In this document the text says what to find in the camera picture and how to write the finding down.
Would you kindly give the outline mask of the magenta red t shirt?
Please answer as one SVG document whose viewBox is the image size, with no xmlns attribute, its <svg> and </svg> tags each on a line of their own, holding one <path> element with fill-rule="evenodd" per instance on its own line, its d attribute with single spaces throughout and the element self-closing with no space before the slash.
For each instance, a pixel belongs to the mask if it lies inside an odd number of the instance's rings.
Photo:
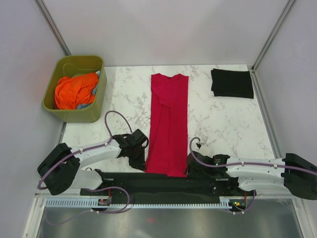
<svg viewBox="0 0 317 238">
<path fill-rule="evenodd" d="M 151 119 L 146 172 L 186 177 L 189 77 L 151 75 Z"/>
</svg>

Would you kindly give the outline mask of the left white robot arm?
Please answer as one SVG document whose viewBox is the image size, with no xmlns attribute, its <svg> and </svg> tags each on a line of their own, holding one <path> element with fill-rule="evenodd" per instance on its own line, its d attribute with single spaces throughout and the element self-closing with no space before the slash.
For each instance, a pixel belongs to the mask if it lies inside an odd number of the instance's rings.
<svg viewBox="0 0 317 238">
<path fill-rule="evenodd" d="M 130 167 L 143 171 L 145 148 L 148 145 L 149 139 L 139 129 L 131 134 L 114 135 L 109 141 L 84 147 L 58 144 L 37 168 L 41 177 L 38 189 L 47 189 L 53 196 L 70 188 L 87 188 L 103 195 L 107 193 L 109 184 L 103 180 L 101 170 L 86 171 L 82 168 L 107 159 L 126 157 Z"/>
</svg>

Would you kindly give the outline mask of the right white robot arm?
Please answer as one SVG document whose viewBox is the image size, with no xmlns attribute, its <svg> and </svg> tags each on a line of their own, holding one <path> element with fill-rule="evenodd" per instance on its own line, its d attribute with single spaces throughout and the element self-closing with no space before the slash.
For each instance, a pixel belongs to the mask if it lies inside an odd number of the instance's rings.
<svg viewBox="0 0 317 238">
<path fill-rule="evenodd" d="M 224 154 L 210 157 L 193 151 L 186 162 L 187 175 L 209 180 L 220 196 L 292 194 L 306 200 L 317 198 L 317 168 L 296 154 L 262 161 Z"/>
</svg>

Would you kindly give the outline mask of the olive green plastic bin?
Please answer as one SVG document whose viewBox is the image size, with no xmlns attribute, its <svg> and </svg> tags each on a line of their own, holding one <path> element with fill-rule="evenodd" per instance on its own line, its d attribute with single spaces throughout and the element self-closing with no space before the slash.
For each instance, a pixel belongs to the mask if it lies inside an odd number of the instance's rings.
<svg viewBox="0 0 317 238">
<path fill-rule="evenodd" d="M 63 122 L 92 123 L 101 117 L 105 96 L 107 78 L 104 69 L 104 60 L 95 55 L 74 55 L 60 59 L 55 66 L 51 79 L 43 97 L 43 108 L 54 114 Z M 59 110 L 54 109 L 54 90 L 58 81 L 64 76 L 79 76 L 96 71 L 101 71 L 95 100 L 85 109 Z"/>
</svg>

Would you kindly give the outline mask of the orange t shirt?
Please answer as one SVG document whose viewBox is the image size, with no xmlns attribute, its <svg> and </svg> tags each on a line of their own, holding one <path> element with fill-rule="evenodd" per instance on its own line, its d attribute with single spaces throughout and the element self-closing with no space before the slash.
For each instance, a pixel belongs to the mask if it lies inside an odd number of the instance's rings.
<svg viewBox="0 0 317 238">
<path fill-rule="evenodd" d="M 76 110 L 79 104 L 92 103 L 96 97 L 92 95 L 92 90 L 98 83 L 95 72 L 62 77 L 54 90 L 54 109 Z"/>
</svg>

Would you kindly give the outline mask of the folded black t shirt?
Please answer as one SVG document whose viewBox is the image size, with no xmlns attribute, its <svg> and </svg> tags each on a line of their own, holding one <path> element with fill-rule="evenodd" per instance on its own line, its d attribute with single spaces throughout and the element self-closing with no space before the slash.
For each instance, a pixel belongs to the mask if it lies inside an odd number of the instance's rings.
<svg viewBox="0 0 317 238">
<path fill-rule="evenodd" d="M 215 97 L 254 98 L 249 71 L 212 69 L 211 77 L 211 91 Z"/>
</svg>

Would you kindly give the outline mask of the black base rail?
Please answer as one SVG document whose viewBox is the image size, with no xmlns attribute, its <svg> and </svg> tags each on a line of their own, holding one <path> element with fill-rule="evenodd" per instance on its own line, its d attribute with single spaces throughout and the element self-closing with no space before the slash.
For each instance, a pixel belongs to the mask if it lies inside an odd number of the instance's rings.
<svg viewBox="0 0 317 238">
<path fill-rule="evenodd" d="M 126 202 L 137 201 L 214 201 L 220 197 L 250 196 L 254 190 L 239 188 L 236 178 L 185 178 L 148 173 L 102 173 L 104 182 L 97 192 L 81 189 L 82 196 L 106 196 Z"/>
</svg>

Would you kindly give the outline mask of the right aluminium frame post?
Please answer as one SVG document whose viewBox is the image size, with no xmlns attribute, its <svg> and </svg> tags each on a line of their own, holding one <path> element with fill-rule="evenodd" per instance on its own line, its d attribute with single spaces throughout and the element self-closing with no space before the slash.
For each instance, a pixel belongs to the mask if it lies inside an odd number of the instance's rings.
<svg viewBox="0 0 317 238">
<path fill-rule="evenodd" d="M 296 0 L 288 0 L 280 13 L 276 23 L 274 24 L 268 38 L 266 39 L 260 53 L 258 54 L 255 62 L 251 66 L 251 71 L 255 72 L 259 65 L 261 64 L 263 58 L 265 57 L 266 53 L 268 52 L 270 46 L 272 45 L 273 41 L 275 40 L 277 34 L 279 33 L 280 29 L 282 28 L 284 22 L 286 21 L 289 13 L 291 12 L 292 8 L 294 7 Z"/>
</svg>

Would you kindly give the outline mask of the aluminium frame post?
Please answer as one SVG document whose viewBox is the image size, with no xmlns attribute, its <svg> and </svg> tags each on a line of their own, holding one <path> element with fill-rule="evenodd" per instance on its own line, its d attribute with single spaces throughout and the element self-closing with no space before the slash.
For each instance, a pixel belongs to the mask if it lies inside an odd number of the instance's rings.
<svg viewBox="0 0 317 238">
<path fill-rule="evenodd" d="M 69 47 L 67 46 L 61 32 L 58 29 L 57 24 L 55 23 L 48 7 L 46 6 L 43 0 L 34 0 L 36 6 L 38 7 L 41 15 L 43 16 L 44 20 L 46 21 L 47 25 L 49 26 L 52 34 L 54 35 L 57 43 L 59 44 L 61 50 L 66 56 L 70 56 L 71 52 Z"/>
<path fill-rule="evenodd" d="M 260 53 L 258 54 L 255 62 L 251 66 L 251 71 L 255 72 L 259 65 L 261 64 L 263 58 L 265 57 L 266 53 L 268 52 L 270 46 L 272 45 L 273 41 L 275 40 L 277 34 L 279 33 L 280 29 L 282 28 L 284 22 L 286 21 L 289 13 L 291 12 L 292 8 L 294 7 L 296 0 L 288 0 L 280 13 L 276 23 L 274 24 L 268 38 L 266 39 Z"/>
</svg>

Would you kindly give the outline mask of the left aluminium frame post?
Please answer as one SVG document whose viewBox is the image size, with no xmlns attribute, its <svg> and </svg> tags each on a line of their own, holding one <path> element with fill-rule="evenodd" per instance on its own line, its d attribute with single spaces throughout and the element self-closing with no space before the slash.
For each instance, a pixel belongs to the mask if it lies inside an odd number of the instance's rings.
<svg viewBox="0 0 317 238">
<path fill-rule="evenodd" d="M 44 20 L 46 21 L 47 25 L 49 26 L 52 34 L 54 35 L 57 43 L 59 44 L 61 50 L 66 56 L 70 56 L 71 52 L 69 47 L 67 46 L 61 32 L 58 29 L 57 24 L 55 23 L 48 7 L 46 6 L 43 0 L 34 0 L 36 6 L 38 7 L 41 15 L 43 16 Z"/>
</svg>

